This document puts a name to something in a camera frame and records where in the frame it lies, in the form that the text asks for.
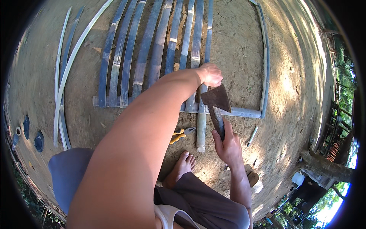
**right hand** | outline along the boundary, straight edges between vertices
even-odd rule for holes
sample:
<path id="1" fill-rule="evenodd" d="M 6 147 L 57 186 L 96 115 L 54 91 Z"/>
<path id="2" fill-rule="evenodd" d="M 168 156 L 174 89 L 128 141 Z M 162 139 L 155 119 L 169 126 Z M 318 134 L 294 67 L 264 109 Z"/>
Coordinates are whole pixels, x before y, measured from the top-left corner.
<path id="1" fill-rule="evenodd" d="M 244 166 L 242 146 L 240 145 L 239 136 L 232 131 L 231 123 L 225 118 L 223 120 L 225 128 L 224 141 L 221 141 L 221 137 L 216 130 L 212 130 L 216 153 L 231 169 L 237 169 Z"/>
<path id="2" fill-rule="evenodd" d="M 203 64 L 197 69 L 197 74 L 201 79 L 201 83 L 210 87 L 220 86 L 223 79 L 221 70 L 213 63 Z"/>

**flip-flop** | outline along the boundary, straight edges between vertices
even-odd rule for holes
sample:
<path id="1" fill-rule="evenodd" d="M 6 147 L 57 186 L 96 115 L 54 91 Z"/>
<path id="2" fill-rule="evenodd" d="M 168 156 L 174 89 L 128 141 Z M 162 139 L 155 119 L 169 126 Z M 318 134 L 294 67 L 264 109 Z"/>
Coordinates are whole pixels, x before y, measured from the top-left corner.
<path id="1" fill-rule="evenodd" d="M 24 122 L 23 122 L 23 132 L 25 139 L 29 139 L 29 118 L 28 115 L 25 116 Z"/>
<path id="2" fill-rule="evenodd" d="M 38 131 L 37 137 L 33 141 L 33 145 L 35 146 L 35 148 L 37 149 L 38 152 L 43 151 L 44 142 L 45 142 L 45 139 L 43 137 L 42 132 Z"/>

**sky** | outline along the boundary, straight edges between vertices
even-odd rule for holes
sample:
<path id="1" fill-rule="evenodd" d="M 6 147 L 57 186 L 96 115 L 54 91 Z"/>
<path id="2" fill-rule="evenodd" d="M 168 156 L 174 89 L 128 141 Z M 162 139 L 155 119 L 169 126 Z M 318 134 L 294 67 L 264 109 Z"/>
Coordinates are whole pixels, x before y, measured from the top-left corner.
<path id="1" fill-rule="evenodd" d="M 350 160 L 348 163 L 349 168 L 352 168 L 352 169 L 356 168 L 357 151 L 358 151 L 358 146 L 357 146 L 357 143 L 354 142 L 351 146 Z M 342 196 L 347 195 L 349 187 L 350 187 L 350 184 L 345 183 L 344 190 L 341 192 Z M 343 199 L 339 198 L 338 202 L 333 203 L 331 208 L 325 207 L 323 210 L 318 212 L 318 214 L 316 214 L 316 216 L 317 216 L 319 222 L 317 223 L 316 226 L 323 225 L 323 222 L 326 224 L 329 223 L 332 220 L 332 218 L 334 217 L 334 215 L 337 213 L 339 207 L 342 205 L 342 202 L 343 202 Z"/>
<path id="2" fill-rule="evenodd" d="M 349 188 L 349 184 L 346 183 L 344 185 L 344 190 L 342 193 L 342 196 L 346 196 L 347 192 L 348 192 L 348 188 Z M 338 202 L 333 203 L 331 208 L 327 208 L 325 207 L 323 210 L 321 210 L 320 212 L 318 212 L 318 214 L 316 214 L 318 220 L 320 222 L 318 222 L 318 224 L 316 226 L 321 226 L 324 223 L 329 223 L 332 218 L 334 217 L 334 215 L 337 213 L 339 207 L 342 205 L 343 199 L 339 198 Z"/>

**axe head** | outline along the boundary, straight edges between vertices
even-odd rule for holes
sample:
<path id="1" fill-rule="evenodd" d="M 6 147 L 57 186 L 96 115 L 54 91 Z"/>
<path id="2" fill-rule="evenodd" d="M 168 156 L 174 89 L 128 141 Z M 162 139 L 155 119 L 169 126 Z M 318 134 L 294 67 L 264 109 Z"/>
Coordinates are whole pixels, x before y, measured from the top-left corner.
<path id="1" fill-rule="evenodd" d="M 201 94 L 203 104 L 220 108 L 231 113 L 231 106 L 225 86 L 221 84 L 208 92 Z"/>

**dirt ground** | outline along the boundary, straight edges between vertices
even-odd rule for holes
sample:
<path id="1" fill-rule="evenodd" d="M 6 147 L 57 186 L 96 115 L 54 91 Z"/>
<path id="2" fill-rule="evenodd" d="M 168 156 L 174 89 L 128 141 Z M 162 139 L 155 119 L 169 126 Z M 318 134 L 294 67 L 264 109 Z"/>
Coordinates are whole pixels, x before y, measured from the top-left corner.
<path id="1" fill-rule="evenodd" d="M 95 148 L 123 111 L 120 108 L 102 109 L 92 106 L 92 97 L 98 95 L 99 70 L 105 39 L 119 3 L 120 1 L 112 2 L 91 29 L 86 41 L 92 43 L 86 47 L 81 46 L 66 83 L 65 113 L 72 147 Z M 142 16 L 134 59 L 137 58 L 136 50 L 139 50 L 152 3 L 148 1 Z M 240 136 L 244 162 L 254 168 L 264 184 L 260 193 L 252 194 L 254 220 L 262 218 L 291 188 L 290 174 L 297 162 L 298 151 L 307 145 L 309 136 L 318 139 L 322 132 L 322 123 L 330 108 L 334 85 L 326 36 L 319 31 L 321 25 L 311 14 L 311 11 L 314 11 L 312 4 L 303 0 L 268 0 L 260 3 L 267 24 L 270 46 L 270 88 L 266 117 L 227 117 L 232 122 L 234 131 Z M 63 48 L 71 24 L 83 4 L 86 6 L 71 48 L 104 1 L 46 2 L 23 36 L 10 71 L 7 95 L 9 133 L 12 135 L 15 128 L 21 126 L 24 116 L 29 116 L 29 140 L 22 134 L 16 153 L 41 194 L 55 205 L 57 202 L 52 191 L 52 179 L 46 166 L 52 155 L 63 150 L 61 139 L 57 149 L 52 140 L 55 61 L 66 12 L 73 6 Z M 188 0 L 184 2 L 179 27 L 175 60 L 177 63 L 187 6 Z M 202 59 L 206 40 L 207 9 L 205 1 Z M 262 33 L 254 5 L 249 1 L 214 0 L 211 62 L 217 64 L 223 72 L 223 83 L 232 106 L 259 109 L 264 74 L 263 59 Z M 132 62 L 131 75 L 134 68 L 135 63 Z M 177 127 L 195 126 L 196 118 L 196 114 L 182 112 Z M 257 135 L 250 147 L 246 147 L 255 126 L 259 126 Z M 213 124 L 208 115 L 205 154 L 196 151 L 195 133 L 169 146 L 159 179 L 171 170 L 179 154 L 186 149 L 197 158 L 194 172 L 196 176 L 217 192 L 229 197 L 230 174 L 224 171 L 225 163 L 215 153 L 210 133 L 212 129 Z M 44 151 L 41 154 L 33 146 L 33 139 L 38 130 L 41 130 L 45 137 Z"/>

